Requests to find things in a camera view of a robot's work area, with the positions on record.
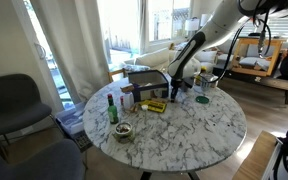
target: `table leg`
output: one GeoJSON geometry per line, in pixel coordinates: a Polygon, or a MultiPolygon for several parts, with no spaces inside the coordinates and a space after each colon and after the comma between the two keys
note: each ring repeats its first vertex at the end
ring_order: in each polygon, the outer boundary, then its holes
{"type": "Polygon", "coordinates": [[[141,180],[149,180],[151,175],[152,175],[152,173],[144,171],[142,174],[141,180]]]}
{"type": "Polygon", "coordinates": [[[197,174],[194,171],[188,172],[188,175],[190,176],[191,180],[200,180],[200,178],[197,176],[197,174]]]}

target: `round table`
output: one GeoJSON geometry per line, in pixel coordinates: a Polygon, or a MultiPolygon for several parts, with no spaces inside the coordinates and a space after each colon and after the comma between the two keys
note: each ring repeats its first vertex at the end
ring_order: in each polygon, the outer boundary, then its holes
{"type": "Polygon", "coordinates": [[[219,88],[206,92],[207,104],[195,101],[201,95],[199,86],[179,90],[176,102],[169,102],[164,113],[147,111],[145,120],[143,110],[132,113],[121,107],[120,87],[128,83],[124,78],[100,89],[83,115],[85,132],[94,146],[119,162],[146,172],[193,172],[231,156],[245,137],[244,112],[219,88]],[[116,125],[109,122],[108,93],[113,95],[120,121],[134,126],[133,142],[121,144],[113,137],[116,125]]]}

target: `small bowl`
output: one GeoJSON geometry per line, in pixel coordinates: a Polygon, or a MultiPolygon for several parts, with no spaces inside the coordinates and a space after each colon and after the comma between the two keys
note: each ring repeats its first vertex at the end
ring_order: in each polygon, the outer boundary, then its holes
{"type": "Polygon", "coordinates": [[[120,137],[127,137],[132,134],[132,125],[128,122],[122,122],[117,124],[115,132],[120,137]]]}

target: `chair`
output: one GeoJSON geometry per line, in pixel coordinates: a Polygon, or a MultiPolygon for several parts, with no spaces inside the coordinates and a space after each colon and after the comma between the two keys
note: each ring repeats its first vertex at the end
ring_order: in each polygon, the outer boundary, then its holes
{"type": "Polygon", "coordinates": [[[0,136],[3,135],[8,144],[8,133],[31,126],[48,116],[55,122],[51,112],[52,109],[41,102],[37,85],[30,76],[0,74],[0,136]]]}
{"type": "Polygon", "coordinates": [[[123,73],[123,78],[125,78],[125,77],[127,76],[127,75],[126,75],[126,71],[125,71],[124,68],[119,69],[119,70],[116,70],[116,71],[108,72],[109,81],[110,81],[110,82],[113,82],[113,75],[115,75],[115,74],[120,74],[120,73],[123,73]]]}
{"type": "Polygon", "coordinates": [[[9,165],[0,157],[1,180],[81,180],[84,170],[79,149],[68,139],[49,145],[18,164],[9,165]]]}

